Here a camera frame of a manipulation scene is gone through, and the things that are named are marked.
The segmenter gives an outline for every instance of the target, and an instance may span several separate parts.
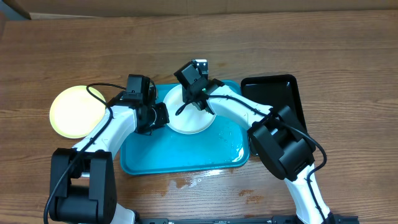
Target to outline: yellow frisbee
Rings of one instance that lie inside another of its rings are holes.
[[[105,101],[96,89],[90,91]],[[105,105],[91,96],[86,86],[73,86],[61,92],[50,108],[53,129],[66,138],[82,138],[88,135],[105,114]]]

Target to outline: black plate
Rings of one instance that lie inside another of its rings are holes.
[[[276,111],[288,105],[307,130],[300,101],[299,87],[293,75],[245,78],[241,82],[241,89],[244,97],[256,103],[273,106]],[[250,148],[251,152],[257,155],[256,150],[253,147]]]

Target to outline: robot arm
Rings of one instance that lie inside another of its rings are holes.
[[[127,136],[133,133],[137,128],[137,111],[128,106],[112,106],[113,120],[104,132],[98,137],[86,152],[96,152],[104,150],[112,153],[112,159],[118,153],[120,146]],[[109,119],[110,112],[106,109],[103,119],[97,124],[89,135],[75,144],[72,148],[80,151],[90,139],[105,125]]]
[[[164,103],[155,104],[156,89],[150,79],[129,75],[126,91],[109,103],[104,118],[92,132],[71,149],[57,149],[51,162],[49,203],[52,220],[72,223],[134,224],[135,213],[117,203],[113,159],[127,136],[151,133],[169,122]],[[95,139],[101,129],[103,132]],[[84,152],[79,152],[90,144]],[[71,161],[81,159],[61,179]],[[89,177],[90,186],[73,185],[71,179]]]
[[[192,60],[174,73],[183,86],[185,103],[193,103],[199,110],[227,117],[247,130],[262,163],[288,186],[298,218],[305,224],[323,223],[320,211],[327,218],[330,209],[322,199],[315,176],[311,175],[310,184],[321,210],[315,206],[306,180],[314,169],[312,153],[315,146],[303,136],[277,125],[270,114],[271,106],[238,95],[219,80],[208,80],[207,65],[204,60]],[[306,133],[288,106],[276,115],[277,119]]]

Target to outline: blue plastic tray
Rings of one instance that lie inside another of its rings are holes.
[[[241,94],[236,82],[224,82]],[[163,101],[176,85],[157,85],[157,102]],[[132,133],[121,146],[120,162],[131,175],[161,174],[242,166],[249,154],[246,131],[217,116],[210,127],[197,134],[180,134],[168,126],[155,130],[151,136]]]

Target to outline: black cable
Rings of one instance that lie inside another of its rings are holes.
[[[191,101],[187,101],[187,102],[185,102],[182,106],[180,106],[180,108],[175,112],[175,115],[176,116],[178,116],[178,115],[180,115],[181,113],[182,113],[182,111],[185,109],[185,107],[188,105],[188,104],[190,104],[191,103]]]
[[[233,97],[233,96],[228,96],[228,95],[208,95],[208,97],[209,97],[209,98],[225,98],[225,99],[234,100],[234,101],[237,101],[238,103],[241,103],[243,106],[247,107],[247,108],[250,109],[251,111],[253,111],[253,112],[255,112],[255,113],[257,113],[257,114],[259,114],[259,115],[261,115],[261,116],[264,116],[264,117],[265,117],[265,116],[268,116],[268,114],[262,113],[261,111],[259,111],[259,110],[255,109],[255,108],[253,108],[252,106],[248,105],[247,103],[245,103],[245,102],[243,102],[242,100],[237,99],[237,98],[235,98],[235,97]],[[182,106],[177,110],[177,112],[175,113],[175,115],[176,115],[176,116],[179,115],[179,114],[184,110],[184,108],[185,108],[188,104],[189,104],[189,103],[186,102],[184,105],[182,105]],[[322,148],[322,146],[321,146],[318,142],[316,142],[316,140],[314,140],[313,138],[311,138],[309,135],[307,135],[307,134],[301,132],[300,130],[298,130],[298,129],[296,129],[296,128],[293,128],[293,127],[289,126],[288,124],[282,122],[282,121],[279,120],[279,119],[275,119],[275,120],[278,121],[281,125],[283,125],[283,126],[285,126],[286,128],[290,129],[291,131],[295,131],[295,132],[301,134],[303,137],[305,137],[306,139],[308,139],[309,141],[311,141],[312,143],[314,143],[314,145],[316,145],[316,147],[319,148],[319,151],[321,151],[321,153],[322,153],[323,161],[322,161],[322,163],[321,163],[319,166],[317,166],[316,168],[314,168],[313,170],[311,170],[311,171],[308,173],[308,175],[307,175],[307,184],[308,184],[308,188],[310,189],[310,192],[311,192],[313,201],[315,202],[315,206],[317,206],[317,209],[318,209],[318,211],[320,212],[320,215],[322,216],[323,222],[326,223],[326,218],[325,218],[325,216],[324,216],[323,213],[322,213],[322,209],[321,209],[321,207],[320,207],[319,204],[318,204],[317,198],[315,197],[315,194],[314,194],[313,189],[312,189],[312,186],[311,186],[311,180],[310,180],[310,177],[311,177],[311,175],[312,175],[313,173],[315,173],[316,171],[320,170],[323,166],[325,166],[325,164],[326,164],[326,162],[327,162],[326,152],[325,152],[325,150]]]
[[[61,181],[65,178],[65,176],[68,174],[69,170],[76,164],[76,162],[80,159],[80,157],[83,155],[83,153],[89,148],[89,146],[92,145],[95,142],[95,140],[101,135],[101,133],[106,129],[106,127],[108,127],[108,125],[110,124],[111,120],[113,119],[113,111],[112,111],[112,109],[107,105],[107,103],[105,101],[103,101],[101,98],[97,97],[96,95],[94,95],[94,93],[92,93],[90,91],[90,87],[91,86],[97,86],[97,85],[113,86],[113,87],[120,88],[120,89],[123,89],[123,90],[126,89],[123,86],[110,84],[110,83],[93,83],[93,84],[87,85],[87,87],[86,87],[87,92],[91,96],[93,96],[94,98],[99,100],[101,103],[103,103],[105,105],[105,107],[109,110],[109,119],[106,121],[104,126],[94,135],[94,137],[92,137],[90,139],[90,141],[77,153],[75,158],[72,159],[72,161],[69,163],[68,167],[65,169],[65,171],[61,175],[61,178],[58,180],[57,184],[55,185],[54,189],[52,190],[52,193],[50,194],[49,198],[47,199],[47,203],[45,204],[44,215],[43,215],[43,220],[44,220],[45,224],[49,223],[48,215],[49,215],[50,202],[54,198],[54,195],[55,195],[57,189],[59,188],[59,186],[61,184]]]
[[[157,92],[156,92],[156,85],[155,85],[155,82],[154,82],[153,80],[149,80],[149,81],[152,83],[152,85],[153,85],[154,88],[155,88],[155,96],[156,96]]]
[[[261,116],[267,116],[265,113],[253,108],[252,106],[248,105],[247,103],[241,101],[240,99],[237,99],[233,96],[228,96],[228,95],[208,95],[208,98],[224,98],[224,99],[229,99],[229,100],[234,100],[237,101],[238,103],[242,104],[243,106],[249,108],[251,111],[261,115]],[[182,113],[182,111],[185,109],[185,107],[190,104],[191,101],[187,101],[186,103],[184,103],[176,112],[175,115],[178,116],[180,115],[180,113]]]

